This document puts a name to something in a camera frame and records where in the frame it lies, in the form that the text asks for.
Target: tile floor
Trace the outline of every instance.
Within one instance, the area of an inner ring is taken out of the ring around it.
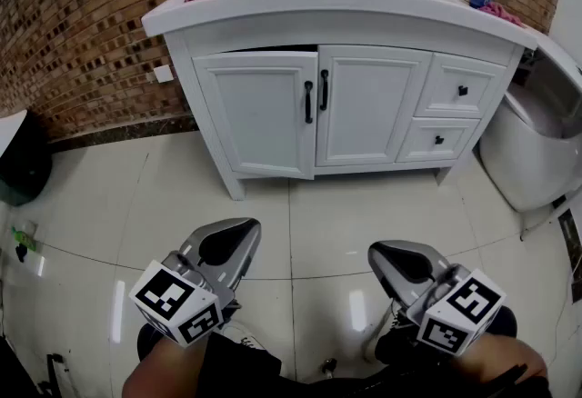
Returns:
[[[120,397],[137,365],[144,321],[126,294],[141,271],[201,224],[252,216],[263,225],[263,241],[237,290],[244,308],[236,317],[297,380],[319,378],[318,365],[330,356],[338,375],[374,371],[360,359],[360,345],[388,299],[366,249],[398,238],[485,270],[507,291],[520,338],[549,364],[554,396],[575,396],[582,308],[566,290],[559,227],[521,242],[519,216],[477,160],[453,186],[437,187],[431,173],[415,172],[251,181],[247,195],[230,200],[198,133],[56,154],[41,195],[5,212],[8,225],[37,223],[44,242],[20,264],[6,232],[3,239],[5,332],[33,379],[45,379],[47,353],[61,353],[70,369],[58,370],[65,396]],[[112,322],[115,293],[125,294],[120,329]]]

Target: black handle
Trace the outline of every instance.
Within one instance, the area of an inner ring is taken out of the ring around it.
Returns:
[[[329,94],[329,87],[327,86],[327,77],[329,76],[329,72],[327,70],[322,70],[321,71],[321,77],[324,80],[324,89],[323,89],[323,93],[321,94],[322,100],[321,100],[321,105],[319,106],[319,108],[322,111],[325,111],[327,109],[327,96]]]
[[[313,117],[311,116],[311,90],[313,89],[313,83],[306,82],[306,124],[313,123]]]

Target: bathroom vanity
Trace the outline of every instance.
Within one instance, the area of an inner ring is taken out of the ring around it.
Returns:
[[[167,0],[142,22],[235,200],[267,176],[450,179],[537,47],[459,0]]]

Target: drawer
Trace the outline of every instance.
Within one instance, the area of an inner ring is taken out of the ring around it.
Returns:
[[[460,118],[413,118],[396,161],[457,159],[478,123]]]
[[[481,118],[505,71],[503,65],[435,54],[415,116]]]

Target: black trash bin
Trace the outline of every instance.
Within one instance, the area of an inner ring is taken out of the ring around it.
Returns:
[[[52,164],[45,136],[30,112],[0,119],[0,201],[18,206],[35,199]]]

